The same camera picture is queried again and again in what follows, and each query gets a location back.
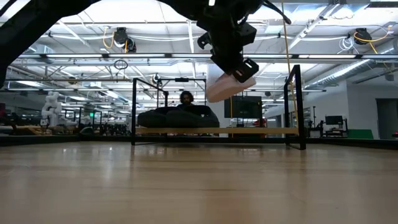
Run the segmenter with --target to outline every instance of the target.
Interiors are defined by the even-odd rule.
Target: black cable
[[[0,10],[0,17],[7,12],[7,10],[16,2],[17,0],[8,1]]]
[[[264,0],[263,5],[264,5],[265,7],[268,7],[268,8],[270,8],[270,9],[274,10],[275,12],[278,12],[278,13],[284,18],[284,21],[285,21],[287,24],[290,25],[290,24],[292,23],[292,21],[291,21],[280,9],[278,9],[278,7],[276,7],[276,6],[275,6],[273,3],[271,3],[270,1]]]

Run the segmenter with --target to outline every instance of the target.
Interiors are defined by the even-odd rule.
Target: wall
[[[338,86],[326,87],[326,92],[309,93],[305,95],[303,105],[304,108],[311,108],[311,119],[313,120],[313,109],[315,106],[316,123],[325,120],[325,116],[342,115],[349,120],[348,113],[348,97],[347,84],[345,81],[340,82]],[[289,111],[294,111],[292,102],[289,103]],[[282,115],[284,118],[284,106],[271,108],[266,112],[266,118]]]
[[[0,102],[6,104],[7,110],[13,107],[42,110],[45,97],[35,93],[29,93],[27,96],[21,96],[19,93],[0,93]]]
[[[348,128],[371,129],[373,137],[379,139],[376,99],[398,98],[398,86],[348,85]]]

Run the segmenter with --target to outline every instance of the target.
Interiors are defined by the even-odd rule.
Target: person
[[[187,106],[193,105],[193,95],[189,91],[183,91],[180,95],[180,101],[181,104],[178,105],[177,107],[180,108],[181,110],[184,110]]]

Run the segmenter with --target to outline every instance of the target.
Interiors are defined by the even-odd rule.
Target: black bean bag
[[[217,116],[208,106],[188,106],[184,110],[172,110],[166,115],[170,128],[219,128]]]
[[[161,107],[156,110],[146,111],[141,113],[137,117],[137,123],[139,126],[145,128],[167,128],[166,114],[169,111],[180,110],[177,107]]]

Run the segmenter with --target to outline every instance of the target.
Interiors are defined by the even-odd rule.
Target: white object
[[[76,126],[77,121],[70,121],[70,120],[66,119],[66,117],[64,115],[61,115],[61,117],[59,118],[59,124],[63,124],[66,127]]]
[[[42,108],[42,120],[40,124],[42,126],[49,125],[54,127],[58,125],[58,114],[61,113],[62,104],[58,102],[58,92],[49,92],[49,95],[45,97],[45,104]]]
[[[232,75],[223,74],[214,83],[208,82],[206,95],[210,103],[225,100],[230,96],[242,92],[256,84],[256,80],[251,77],[246,82],[240,83]]]

